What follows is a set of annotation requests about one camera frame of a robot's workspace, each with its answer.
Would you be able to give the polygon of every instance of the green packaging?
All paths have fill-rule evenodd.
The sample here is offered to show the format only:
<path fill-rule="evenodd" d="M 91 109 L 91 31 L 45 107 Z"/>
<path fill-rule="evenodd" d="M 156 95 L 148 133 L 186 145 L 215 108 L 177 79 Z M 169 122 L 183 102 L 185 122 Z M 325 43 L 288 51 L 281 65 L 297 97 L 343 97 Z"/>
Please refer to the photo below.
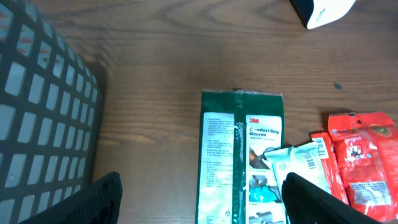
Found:
<path fill-rule="evenodd" d="M 196 223 L 286 223 L 272 163 L 264 156 L 283 141 L 282 95 L 204 91 Z"/>

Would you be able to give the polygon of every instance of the brown wooden surface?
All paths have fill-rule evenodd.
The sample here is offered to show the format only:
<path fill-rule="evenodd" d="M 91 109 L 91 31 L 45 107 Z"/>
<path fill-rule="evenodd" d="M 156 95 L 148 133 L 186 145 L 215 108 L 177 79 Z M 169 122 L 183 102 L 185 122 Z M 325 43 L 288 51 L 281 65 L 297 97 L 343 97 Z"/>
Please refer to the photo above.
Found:
<path fill-rule="evenodd" d="M 289 144 L 309 140 L 328 113 L 398 121 L 396 0 L 358 0 L 312 31 L 287 0 L 36 3 L 108 76 L 93 175 L 120 172 L 120 223 L 194 222 L 203 88 L 283 93 Z"/>

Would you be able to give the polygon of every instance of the wooden table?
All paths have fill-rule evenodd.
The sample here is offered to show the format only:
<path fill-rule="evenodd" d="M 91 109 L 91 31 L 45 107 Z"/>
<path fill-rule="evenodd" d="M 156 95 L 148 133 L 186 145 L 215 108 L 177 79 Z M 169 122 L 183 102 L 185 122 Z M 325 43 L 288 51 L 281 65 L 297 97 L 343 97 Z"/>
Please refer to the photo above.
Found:
<path fill-rule="evenodd" d="M 108 78 L 93 178 L 120 172 L 120 223 L 194 222 L 204 88 L 283 93 L 289 144 L 330 113 L 398 121 L 396 0 L 358 0 L 311 31 L 288 0 L 36 3 Z"/>

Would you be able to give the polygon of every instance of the red packet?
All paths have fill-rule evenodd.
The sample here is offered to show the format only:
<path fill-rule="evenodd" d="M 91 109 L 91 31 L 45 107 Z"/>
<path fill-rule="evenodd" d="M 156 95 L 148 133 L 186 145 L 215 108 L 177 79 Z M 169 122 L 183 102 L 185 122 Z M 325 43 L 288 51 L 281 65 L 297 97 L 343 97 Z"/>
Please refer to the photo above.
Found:
<path fill-rule="evenodd" d="M 329 117 L 350 205 L 377 221 L 398 216 L 398 135 L 384 113 Z"/>
<path fill-rule="evenodd" d="M 326 132 L 311 134 L 312 141 L 318 144 L 318 154 L 325 172 L 326 181 L 331 194 L 348 205 L 346 191 L 338 170 L 336 155 L 333 150 L 333 141 Z"/>

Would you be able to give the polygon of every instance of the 3m logo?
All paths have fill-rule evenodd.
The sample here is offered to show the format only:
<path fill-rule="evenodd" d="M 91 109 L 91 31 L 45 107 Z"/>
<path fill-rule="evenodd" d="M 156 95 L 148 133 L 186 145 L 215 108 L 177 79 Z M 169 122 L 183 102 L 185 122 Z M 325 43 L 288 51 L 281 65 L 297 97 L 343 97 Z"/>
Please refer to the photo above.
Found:
<path fill-rule="evenodd" d="M 250 123 L 256 123 L 256 124 L 258 124 L 259 123 L 259 120 L 258 119 L 254 119 L 254 118 L 250 118 Z"/>

